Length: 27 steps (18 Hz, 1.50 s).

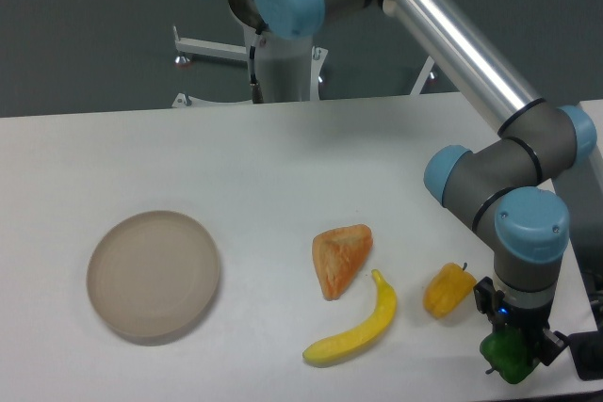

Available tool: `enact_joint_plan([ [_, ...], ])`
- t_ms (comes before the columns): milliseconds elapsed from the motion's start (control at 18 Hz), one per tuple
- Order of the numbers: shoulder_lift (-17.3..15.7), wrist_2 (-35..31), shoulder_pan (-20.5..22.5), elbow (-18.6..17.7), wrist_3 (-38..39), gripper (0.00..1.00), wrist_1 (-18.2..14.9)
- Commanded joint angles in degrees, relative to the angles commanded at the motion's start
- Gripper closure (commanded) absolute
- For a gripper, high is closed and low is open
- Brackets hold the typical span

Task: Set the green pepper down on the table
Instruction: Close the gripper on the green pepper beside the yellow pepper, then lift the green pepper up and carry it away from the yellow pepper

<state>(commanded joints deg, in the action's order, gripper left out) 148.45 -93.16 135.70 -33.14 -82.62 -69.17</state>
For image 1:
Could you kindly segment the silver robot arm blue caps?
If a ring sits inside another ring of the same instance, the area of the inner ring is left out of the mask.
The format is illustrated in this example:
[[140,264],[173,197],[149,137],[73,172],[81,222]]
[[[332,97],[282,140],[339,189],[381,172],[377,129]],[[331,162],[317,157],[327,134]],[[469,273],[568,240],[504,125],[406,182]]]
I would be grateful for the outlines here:
[[518,343],[522,363],[550,364],[569,339],[550,328],[570,216],[542,183],[584,161],[597,131],[575,106],[554,107],[504,60],[452,0],[229,0],[257,37],[277,40],[267,57],[259,40],[246,62],[257,104],[307,101],[315,77],[310,45],[329,21],[370,6],[400,21],[456,88],[497,133],[495,144],[473,153],[448,146],[427,165],[432,196],[494,253],[494,274],[474,288],[494,337]]

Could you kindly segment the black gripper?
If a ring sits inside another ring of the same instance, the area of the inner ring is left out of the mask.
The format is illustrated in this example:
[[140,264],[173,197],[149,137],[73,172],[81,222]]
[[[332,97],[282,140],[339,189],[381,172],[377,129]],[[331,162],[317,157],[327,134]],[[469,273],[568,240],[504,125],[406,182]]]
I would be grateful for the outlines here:
[[569,346],[566,335],[550,330],[549,317],[556,288],[554,283],[541,291],[525,292],[495,276],[482,278],[473,287],[473,294],[476,308],[487,317],[492,332],[512,327],[528,338],[537,337],[536,358],[549,366]]

